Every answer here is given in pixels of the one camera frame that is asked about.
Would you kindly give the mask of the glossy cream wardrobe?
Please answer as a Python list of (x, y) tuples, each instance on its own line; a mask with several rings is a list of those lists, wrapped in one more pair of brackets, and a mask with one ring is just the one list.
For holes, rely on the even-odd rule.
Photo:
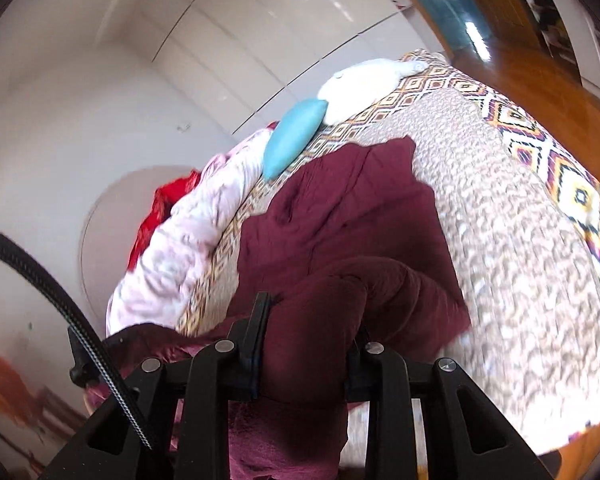
[(410, 0), (111, 0), (97, 40), (113, 39), (231, 136), (355, 63), (440, 50)]

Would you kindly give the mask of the maroon quilted down jacket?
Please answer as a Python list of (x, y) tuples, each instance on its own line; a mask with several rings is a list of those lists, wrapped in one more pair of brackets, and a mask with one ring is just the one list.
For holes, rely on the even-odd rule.
[(224, 338), (258, 292), (270, 294), (262, 393), (228, 411), (233, 478), (336, 477), (357, 334), (430, 361), (468, 329), (434, 191), (413, 174), (415, 150), (410, 138), (348, 144), (298, 169), (242, 225), (238, 289), (210, 332), (140, 324), (107, 340), (122, 373), (150, 356), (178, 362)]

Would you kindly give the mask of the beige patterned bedspread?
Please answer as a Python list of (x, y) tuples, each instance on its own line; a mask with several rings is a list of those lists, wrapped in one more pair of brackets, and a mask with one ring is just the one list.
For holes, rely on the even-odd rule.
[(600, 185), (523, 108), (427, 56), (421, 74), (326, 126), (239, 206), (178, 321), (200, 335), (238, 289), (242, 225), (303, 165), (348, 144), (410, 138), (434, 191), (470, 324), (439, 353), (460, 363), (539, 453), (600, 422)]

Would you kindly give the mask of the beige rounded headboard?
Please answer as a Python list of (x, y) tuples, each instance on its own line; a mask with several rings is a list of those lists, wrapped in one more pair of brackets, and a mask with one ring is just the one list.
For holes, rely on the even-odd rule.
[(190, 173), (186, 166), (152, 166), (129, 172), (110, 184), (86, 217), (80, 241), (81, 285), (97, 324), (105, 325), (108, 299), (128, 265), (155, 190)]

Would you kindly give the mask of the teal glass door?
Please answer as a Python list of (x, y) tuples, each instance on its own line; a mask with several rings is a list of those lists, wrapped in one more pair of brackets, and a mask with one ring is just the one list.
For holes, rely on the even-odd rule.
[(475, 0), (412, 0), (420, 13), (432, 21), (453, 52), (471, 49), (483, 61), (490, 61), (488, 40), (492, 32)]

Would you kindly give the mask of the white plush pillow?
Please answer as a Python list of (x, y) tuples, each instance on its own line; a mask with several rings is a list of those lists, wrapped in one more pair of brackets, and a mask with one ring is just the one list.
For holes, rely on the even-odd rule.
[(403, 79), (422, 73), (428, 66), (419, 60), (373, 58), (334, 73), (317, 92), (317, 97), (327, 102), (323, 124), (338, 125), (364, 112), (396, 90)]

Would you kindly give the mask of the red blanket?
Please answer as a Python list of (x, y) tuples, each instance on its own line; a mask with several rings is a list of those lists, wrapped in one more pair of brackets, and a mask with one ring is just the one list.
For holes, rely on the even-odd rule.
[(201, 172), (193, 169), (184, 177), (179, 177), (157, 188), (152, 199), (151, 210), (136, 232), (133, 247), (129, 254), (126, 270), (132, 271), (137, 261), (149, 245), (152, 234), (171, 217), (172, 207), (187, 193), (193, 191), (201, 178)]

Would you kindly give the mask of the pink floral duvet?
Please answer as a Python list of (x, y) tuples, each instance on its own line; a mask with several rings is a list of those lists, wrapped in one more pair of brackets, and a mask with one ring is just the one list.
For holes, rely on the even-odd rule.
[(223, 232), (262, 174), (272, 133), (271, 128), (259, 129), (208, 161), (196, 188), (171, 208), (134, 269), (114, 289), (106, 312), (107, 335), (142, 323), (178, 326)]

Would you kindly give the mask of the turquoise pillow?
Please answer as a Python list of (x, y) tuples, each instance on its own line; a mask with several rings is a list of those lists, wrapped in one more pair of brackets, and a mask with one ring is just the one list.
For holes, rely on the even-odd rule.
[(307, 99), (297, 103), (274, 129), (263, 155), (262, 176), (274, 180), (298, 157), (321, 127), (328, 103)]

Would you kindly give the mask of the cream shelf unit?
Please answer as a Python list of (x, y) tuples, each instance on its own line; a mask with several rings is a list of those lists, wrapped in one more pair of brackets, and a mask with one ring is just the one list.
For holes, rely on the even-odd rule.
[(585, 90), (600, 99), (600, 26), (579, 0), (527, 0), (546, 42), (576, 64)]

